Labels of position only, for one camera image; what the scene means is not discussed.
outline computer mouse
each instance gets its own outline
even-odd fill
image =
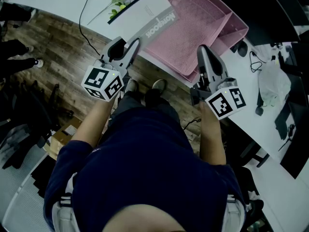
[[[260,107],[260,106],[258,106],[258,107],[256,108],[256,110],[255,110],[255,113],[256,113],[257,115],[259,115],[259,116],[262,116],[263,112],[264,112],[264,110],[263,110],[263,108]]]
[[[245,57],[248,52],[248,45],[242,41],[237,49],[238,54],[241,55],[242,57]]]

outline leg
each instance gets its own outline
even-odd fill
[[[29,69],[36,65],[37,60],[28,58],[25,60],[5,60],[0,66],[0,78],[10,76],[14,73]]]
[[[112,125],[117,115],[135,107],[143,107],[143,105],[140,103],[137,84],[133,79],[130,79],[125,90],[125,95],[119,102],[117,109],[111,115],[111,120],[109,120],[108,126]]]
[[[3,3],[0,10],[0,21],[29,21],[31,12],[15,4]]]
[[[25,47],[19,40],[11,40],[0,43],[1,59],[7,60],[10,57],[16,55],[23,55],[27,53],[29,49]]]
[[[161,97],[161,94],[166,88],[165,80],[158,80],[154,83],[153,88],[148,90],[145,95],[146,107],[158,110],[171,118],[173,118],[177,123],[180,123],[178,113],[169,104],[169,102]]]

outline navy blue shirt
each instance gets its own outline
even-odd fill
[[[167,212],[187,232],[219,232],[227,195],[241,199],[228,165],[203,162],[177,122],[147,108],[117,116],[95,149],[70,141],[60,150],[45,193],[44,216],[52,228],[52,206],[75,172],[72,205],[81,232],[101,232],[133,204]]]

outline pants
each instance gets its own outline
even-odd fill
[[[0,21],[29,21],[31,12],[15,4],[3,3],[0,10]]]
[[[169,102],[162,97],[160,97],[160,91],[158,89],[150,89],[145,95],[146,107],[160,111],[172,119],[180,123],[179,116],[176,110],[169,104]],[[109,121],[109,126],[112,125],[114,118],[131,108],[143,107],[140,103],[140,97],[138,92],[129,91],[125,93],[123,98],[118,104],[117,109],[111,115],[112,120]]]
[[[35,65],[36,59],[7,60],[16,55],[23,55],[28,49],[18,40],[0,43],[0,78],[29,69]]]

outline pink plastic basket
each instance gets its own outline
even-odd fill
[[[169,0],[178,21],[160,34],[145,51],[184,78],[197,72],[197,48],[211,46],[219,55],[241,40],[247,25],[221,0]]]

